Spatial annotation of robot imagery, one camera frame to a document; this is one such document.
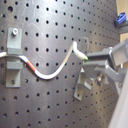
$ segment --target metal bracket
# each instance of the metal bracket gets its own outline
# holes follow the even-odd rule
[[[81,69],[74,93],[74,97],[80,101],[82,100],[84,89],[87,88],[91,90],[91,86],[86,82],[86,80],[87,77],[85,75],[85,72],[83,69]]]
[[[22,55],[21,49],[22,29],[8,28],[7,54]],[[18,58],[8,57],[6,68],[6,87],[20,87],[20,74],[23,64]]]

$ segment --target white cable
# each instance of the white cable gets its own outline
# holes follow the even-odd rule
[[[21,60],[23,60],[25,63],[27,63],[29,65],[29,67],[33,70],[33,72],[38,76],[40,77],[41,79],[52,79],[54,77],[56,77],[60,71],[63,69],[65,63],[67,62],[70,54],[72,53],[72,50],[74,51],[75,55],[81,59],[81,60],[88,60],[88,57],[86,55],[84,55],[82,52],[80,52],[78,49],[77,49],[77,42],[74,41],[73,44],[70,46],[69,48],[69,51],[65,57],[65,59],[63,60],[62,64],[60,65],[60,67],[52,74],[50,75],[44,75],[42,73],[40,73],[33,65],[32,63],[28,60],[27,57],[25,57],[24,55],[21,55],[21,56],[14,56],[14,55],[8,55],[7,52],[2,52],[0,53],[0,58],[2,57],[6,57],[6,56],[12,56],[12,57],[18,57],[20,58]]]

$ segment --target wire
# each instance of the wire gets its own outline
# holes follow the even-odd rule
[[[25,57],[24,55],[21,55],[21,56],[14,56],[14,55],[8,55],[7,52],[2,52],[2,53],[0,53],[0,58],[2,58],[2,57],[7,57],[7,56],[18,57],[18,58],[20,58],[21,60],[23,60],[25,63],[28,64],[28,66],[29,66],[29,67],[31,68],[31,70],[35,73],[35,75],[37,75],[37,76],[38,76],[39,78],[41,78],[41,79],[46,79],[46,80],[47,80],[47,79],[52,79],[52,78],[56,77],[56,76],[60,73],[60,71],[63,69],[65,63],[67,62],[69,56],[71,55],[72,50],[74,51],[75,55],[76,55],[79,59],[84,60],[84,61],[87,61],[87,60],[88,60],[88,57],[87,57],[86,55],[84,55],[82,52],[80,52],[80,51],[77,49],[77,42],[74,41],[74,42],[72,43],[72,45],[70,46],[69,51],[68,51],[68,53],[67,53],[65,59],[63,60],[62,64],[60,65],[60,67],[59,67],[54,73],[52,73],[52,74],[50,74],[50,75],[44,75],[44,74],[40,73],[40,72],[33,66],[33,64],[28,60],[28,58]]]

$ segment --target pegboard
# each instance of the pegboard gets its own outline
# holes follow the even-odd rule
[[[84,53],[119,43],[115,0],[1,0],[0,15],[0,52],[7,50],[8,27],[22,28],[23,53],[44,74],[59,67],[74,40]],[[76,100],[81,65],[72,53],[58,76],[41,80],[24,64],[21,87],[11,89],[6,58],[0,59],[0,127],[107,128],[117,95],[109,85],[90,83],[92,90]]]

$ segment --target metal clamp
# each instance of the metal clamp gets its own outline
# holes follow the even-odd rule
[[[23,64],[14,55],[22,55],[21,49],[22,29],[8,28],[7,54],[12,57],[7,58],[6,87],[20,87],[20,74]]]

